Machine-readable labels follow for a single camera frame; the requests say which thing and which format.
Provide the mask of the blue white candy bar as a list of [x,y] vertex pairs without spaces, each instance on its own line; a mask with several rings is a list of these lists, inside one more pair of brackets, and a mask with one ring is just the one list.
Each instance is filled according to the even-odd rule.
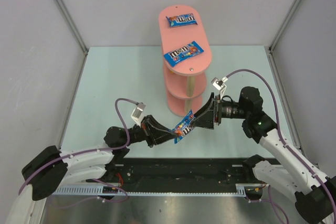
[[182,121],[172,129],[173,133],[177,135],[177,137],[174,138],[174,144],[177,144],[194,129],[195,126],[193,122],[195,119],[196,117],[193,111],[190,110],[188,114],[182,119]]

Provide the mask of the blue M&M bag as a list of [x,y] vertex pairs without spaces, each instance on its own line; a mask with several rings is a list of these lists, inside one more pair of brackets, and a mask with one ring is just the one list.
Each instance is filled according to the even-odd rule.
[[171,67],[175,67],[177,64],[202,54],[203,52],[204,49],[196,41],[192,41],[186,46],[164,54],[163,57]]
[[197,21],[195,19],[194,14],[182,14],[177,16],[166,16],[166,19],[169,23],[169,27],[181,27],[181,26],[188,26],[188,25],[197,25]]

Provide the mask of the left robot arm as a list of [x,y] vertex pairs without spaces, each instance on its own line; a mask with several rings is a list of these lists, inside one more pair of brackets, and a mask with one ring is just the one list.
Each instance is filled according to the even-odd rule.
[[62,151],[51,145],[22,169],[24,183],[19,192],[31,187],[31,198],[39,201],[52,195],[60,186],[86,179],[100,179],[107,165],[124,158],[133,143],[146,142],[148,147],[181,136],[181,130],[169,129],[153,116],[145,116],[133,127],[112,126],[107,129],[101,146],[79,151]]

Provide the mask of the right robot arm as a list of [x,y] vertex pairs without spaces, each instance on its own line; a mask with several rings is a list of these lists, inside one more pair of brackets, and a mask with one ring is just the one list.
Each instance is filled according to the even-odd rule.
[[211,94],[195,113],[193,125],[213,129],[222,119],[241,119],[245,135],[271,153],[284,168],[279,170],[254,155],[244,164],[250,173],[294,202],[307,223],[335,223],[335,178],[318,169],[286,140],[279,124],[262,107],[263,99],[254,87],[242,88],[237,102]]

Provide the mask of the pink tiered shelf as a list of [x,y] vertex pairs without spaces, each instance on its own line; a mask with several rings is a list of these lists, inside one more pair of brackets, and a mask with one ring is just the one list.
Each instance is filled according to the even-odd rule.
[[178,116],[202,106],[206,69],[212,52],[199,13],[186,5],[173,5],[159,14],[163,76],[169,109]]

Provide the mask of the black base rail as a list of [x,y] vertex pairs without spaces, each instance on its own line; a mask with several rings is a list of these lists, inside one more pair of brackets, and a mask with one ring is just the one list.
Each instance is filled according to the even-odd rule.
[[255,178],[248,158],[123,158],[107,165],[105,183],[134,185],[264,184]]

